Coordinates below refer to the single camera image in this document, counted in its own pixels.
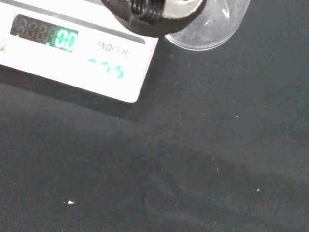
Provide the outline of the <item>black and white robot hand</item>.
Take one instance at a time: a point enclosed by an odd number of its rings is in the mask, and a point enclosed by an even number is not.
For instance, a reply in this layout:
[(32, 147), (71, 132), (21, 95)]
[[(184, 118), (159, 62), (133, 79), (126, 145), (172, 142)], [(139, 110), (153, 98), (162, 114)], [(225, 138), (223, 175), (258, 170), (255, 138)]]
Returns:
[(204, 10), (205, 0), (103, 0), (129, 31), (159, 38), (183, 30)]

